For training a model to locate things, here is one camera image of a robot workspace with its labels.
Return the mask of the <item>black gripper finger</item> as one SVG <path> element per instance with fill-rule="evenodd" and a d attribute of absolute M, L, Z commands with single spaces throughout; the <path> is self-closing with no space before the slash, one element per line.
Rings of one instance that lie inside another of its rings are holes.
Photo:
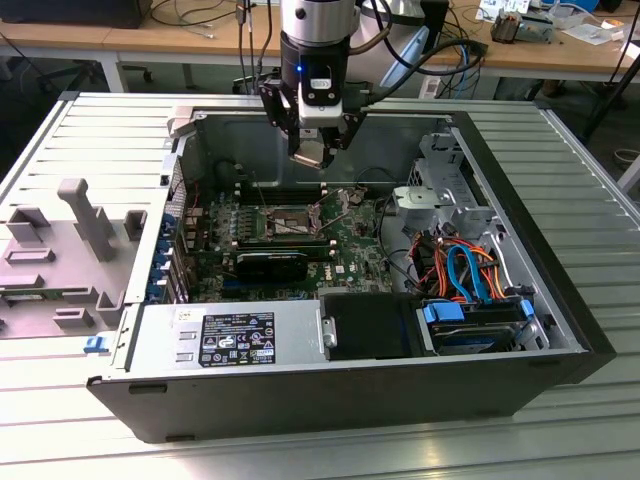
<path fill-rule="evenodd" d="M 288 156 L 293 158 L 300 148 L 300 120 L 295 90 L 280 79 L 270 79 L 258 87 L 270 124 L 287 138 Z"/>
<path fill-rule="evenodd" d="M 323 168 L 334 161 L 339 150 L 346 151 L 349 148 L 366 117 L 367 111 L 347 112 L 342 115 L 337 127 L 322 128 Z"/>

